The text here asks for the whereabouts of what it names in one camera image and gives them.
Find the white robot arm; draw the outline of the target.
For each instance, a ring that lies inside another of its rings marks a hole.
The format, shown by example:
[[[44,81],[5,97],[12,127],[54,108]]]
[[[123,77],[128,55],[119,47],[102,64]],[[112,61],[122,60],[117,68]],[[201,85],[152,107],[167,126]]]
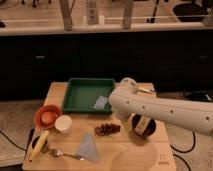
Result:
[[[213,103],[143,96],[139,90],[126,77],[111,92],[109,103],[120,120],[135,113],[213,137]]]

